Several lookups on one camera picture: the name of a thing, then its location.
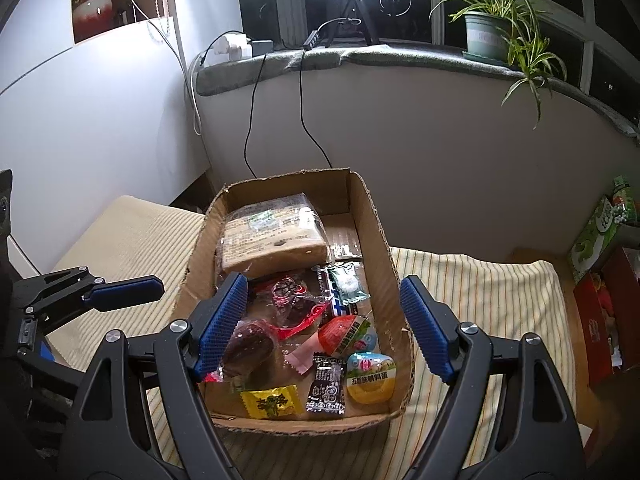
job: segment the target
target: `window sill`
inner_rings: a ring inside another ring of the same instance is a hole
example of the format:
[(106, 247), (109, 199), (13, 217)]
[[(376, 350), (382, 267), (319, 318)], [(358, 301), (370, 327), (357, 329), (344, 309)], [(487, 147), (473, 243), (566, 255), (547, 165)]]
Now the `window sill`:
[[(343, 46), (316, 48), (305, 55), (304, 70), (338, 68), (345, 63), (364, 66), (411, 66), (436, 68), (450, 72), (462, 72), (504, 80), (516, 81), (521, 72), (494, 66), (462, 57), (459, 49), (429, 44), (393, 43), (360, 47)], [(300, 50), (281, 50), (270, 54), (264, 64), (260, 81), (272, 79), (300, 69)], [(255, 83), (262, 56), (242, 61), (225, 62), (207, 66), (198, 73), (196, 91), (203, 97), (213, 96)], [(640, 129), (627, 118), (603, 102), (584, 94), (580, 89), (558, 79), (551, 79), (553, 90), (592, 108), (621, 134), (631, 137), (640, 146)]]

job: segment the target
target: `power adapter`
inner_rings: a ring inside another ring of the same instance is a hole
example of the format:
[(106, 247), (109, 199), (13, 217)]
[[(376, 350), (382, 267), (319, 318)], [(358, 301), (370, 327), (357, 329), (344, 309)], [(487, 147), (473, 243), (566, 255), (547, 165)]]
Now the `power adapter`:
[(273, 52), (273, 41), (271, 40), (253, 40), (251, 42), (253, 56), (264, 56)]

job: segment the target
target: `red box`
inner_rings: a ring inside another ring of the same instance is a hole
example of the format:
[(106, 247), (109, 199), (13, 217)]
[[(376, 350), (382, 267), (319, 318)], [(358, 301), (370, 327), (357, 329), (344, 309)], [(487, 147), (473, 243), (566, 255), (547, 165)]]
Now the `red box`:
[(617, 247), (602, 267), (618, 326), (623, 370), (640, 364), (640, 285), (634, 270), (639, 262), (638, 250)]
[(593, 386), (612, 375), (613, 367), (611, 366), (609, 336), (602, 315), (602, 307), (598, 301), (598, 293), (590, 273), (587, 273), (575, 286), (574, 297), (578, 305), (584, 345), (587, 351), (589, 385)]

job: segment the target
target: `striped towel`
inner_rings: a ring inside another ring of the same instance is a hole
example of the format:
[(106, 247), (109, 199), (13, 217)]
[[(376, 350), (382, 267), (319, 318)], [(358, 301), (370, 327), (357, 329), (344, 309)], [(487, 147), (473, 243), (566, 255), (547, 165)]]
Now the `striped towel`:
[[(104, 333), (118, 327), (128, 336), (151, 333), (170, 318), (202, 216), (131, 197), (114, 202), (57, 268), (88, 265), (108, 281), (155, 273), (166, 294), (153, 311), (89, 312), (50, 335), (69, 364), (85, 369)], [(575, 405), (575, 365), (562, 292), (547, 262), (491, 264), (468, 256), (392, 249), (398, 274), (417, 274), (438, 301), (460, 320), (485, 332), (520, 338), (536, 332), (554, 359)], [(433, 376), (418, 347), (415, 387), (406, 413), (391, 423), (339, 436), (267, 436), (218, 431), (245, 480), (397, 480), (406, 473), (433, 425), (447, 387)], [(482, 459), (492, 430), (501, 379), (492, 377), (466, 464)], [(162, 455), (179, 463), (157, 390), (148, 393)]]

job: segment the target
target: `green snack bag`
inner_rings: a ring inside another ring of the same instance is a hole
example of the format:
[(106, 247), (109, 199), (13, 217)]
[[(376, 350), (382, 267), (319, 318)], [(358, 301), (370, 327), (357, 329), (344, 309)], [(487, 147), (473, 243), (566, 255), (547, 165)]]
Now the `green snack bag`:
[(618, 224), (613, 221), (613, 218), (613, 206), (609, 199), (603, 196), (568, 255), (575, 283), (578, 283), (591, 269), (615, 236)]
[(340, 302), (343, 305), (357, 303), (370, 297), (369, 294), (364, 291), (358, 279), (355, 263), (348, 262), (328, 266), (327, 269), (331, 274), (331, 278), (338, 290), (338, 296), (340, 296)]

